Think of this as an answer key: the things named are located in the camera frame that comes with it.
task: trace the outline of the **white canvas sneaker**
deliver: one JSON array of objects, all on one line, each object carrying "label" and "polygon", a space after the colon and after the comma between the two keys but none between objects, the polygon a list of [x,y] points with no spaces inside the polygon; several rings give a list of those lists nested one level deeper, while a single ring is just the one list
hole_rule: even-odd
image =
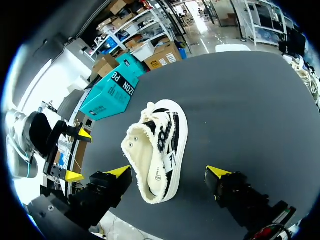
[{"label": "white canvas sneaker", "polygon": [[140,121],[129,127],[121,148],[148,204],[166,202],[176,195],[187,138],[186,115],[172,100],[149,102]]}]

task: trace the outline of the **black work surface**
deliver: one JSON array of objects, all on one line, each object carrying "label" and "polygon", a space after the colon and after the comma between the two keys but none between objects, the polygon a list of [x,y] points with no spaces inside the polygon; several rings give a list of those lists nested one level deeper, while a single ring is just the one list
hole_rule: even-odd
[{"label": "black work surface", "polygon": [[188,121],[179,190],[165,203],[149,205],[133,184],[111,211],[165,240],[241,240],[247,233],[220,209],[204,183],[211,165],[240,171],[273,206],[306,216],[320,188],[320,115],[294,70],[273,53],[222,52],[193,57],[140,78],[125,113],[95,123],[82,172],[128,164],[121,142],[147,102],[177,102]]}]

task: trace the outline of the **packaging box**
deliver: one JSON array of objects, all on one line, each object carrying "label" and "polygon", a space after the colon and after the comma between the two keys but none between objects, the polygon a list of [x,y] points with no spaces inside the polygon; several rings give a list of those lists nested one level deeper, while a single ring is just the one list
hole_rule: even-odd
[{"label": "packaging box", "polygon": [[131,24],[129,24],[126,28],[125,31],[129,34],[129,35],[135,35],[139,32],[140,28],[138,26],[139,24],[137,22],[132,22]]},{"label": "packaging box", "polygon": [[130,41],[128,41],[125,46],[130,49],[132,48],[134,45],[137,45],[139,43],[139,40],[142,38],[141,35],[137,35],[135,37],[133,37]]},{"label": "packaging box", "polygon": [[135,56],[140,62],[145,61],[150,58],[155,53],[155,47],[151,41],[140,42],[133,46],[131,49],[131,54]]},{"label": "packaging box", "polygon": [[170,43],[170,39],[168,37],[162,38],[159,42],[162,42],[164,44]]},{"label": "packaging box", "polygon": [[116,17],[108,18],[107,20],[105,20],[102,23],[100,23],[98,25],[98,27],[96,28],[96,30],[100,31],[100,29],[102,29],[104,26],[107,26],[108,24],[111,24],[116,19],[117,19]]},{"label": "packaging box", "polygon": [[92,72],[99,74],[101,77],[105,77],[118,66],[119,63],[113,56],[110,54],[100,54],[94,63]]},{"label": "packaging box", "polygon": [[[85,130],[89,135],[91,134],[91,131],[89,131],[88,129],[84,128],[83,130]],[[74,156],[74,159],[76,160],[76,162],[73,165],[73,169],[71,169],[72,172],[81,174],[81,169],[82,169],[82,165],[85,158],[87,144],[88,142],[86,141],[79,141],[79,145]]]},{"label": "packaging box", "polygon": [[106,10],[108,12],[112,12],[114,15],[116,15],[127,4],[132,4],[134,2],[135,2],[135,0],[114,0],[113,2],[111,2],[109,4],[109,6],[106,8]]},{"label": "packaging box", "polygon": [[124,63],[137,78],[147,72],[147,68],[144,67],[138,59],[132,56],[128,50],[121,53],[116,60],[119,64]]},{"label": "packaging box", "polygon": [[143,12],[147,11],[144,7],[140,8],[138,11],[136,11],[137,14],[142,14]]},{"label": "packaging box", "polygon": [[55,158],[54,158],[54,163],[55,164],[59,164],[60,163],[60,158],[61,158],[61,153],[58,150],[58,152],[56,153]]},{"label": "packaging box", "polygon": [[173,41],[159,46],[155,49],[154,54],[144,62],[150,70],[161,68],[162,66],[181,61],[181,55]]},{"label": "packaging box", "polygon": [[130,19],[133,19],[136,15],[133,13],[128,14],[123,19],[118,17],[116,20],[113,21],[113,26],[115,26],[117,29],[121,28],[126,22],[128,22]]},{"label": "packaging box", "polygon": [[125,63],[121,63],[92,88],[80,111],[95,121],[123,113],[138,82]]}]

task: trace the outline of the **shoe sole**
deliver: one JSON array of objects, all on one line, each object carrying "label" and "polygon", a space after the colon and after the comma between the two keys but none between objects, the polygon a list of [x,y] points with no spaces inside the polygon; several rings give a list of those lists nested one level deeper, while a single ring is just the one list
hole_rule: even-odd
[{"label": "shoe sole", "polygon": [[178,191],[181,166],[184,158],[185,148],[188,139],[188,121],[185,112],[180,105],[172,100],[160,100],[155,104],[156,109],[169,109],[171,112],[178,113],[179,116],[179,143],[176,150],[176,168],[172,172],[171,182],[166,196],[161,202],[172,199]]}]

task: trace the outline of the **bolt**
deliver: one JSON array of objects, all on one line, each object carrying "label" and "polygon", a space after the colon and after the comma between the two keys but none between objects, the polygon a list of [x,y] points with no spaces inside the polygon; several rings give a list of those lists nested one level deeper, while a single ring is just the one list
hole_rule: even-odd
[{"label": "bolt", "polygon": [[55,209],[55,207],[54,207],[54,206],[52,206],[52,205],[48,206],[48,210],[49,210],[49,212],[52,212],[54,209]]}]

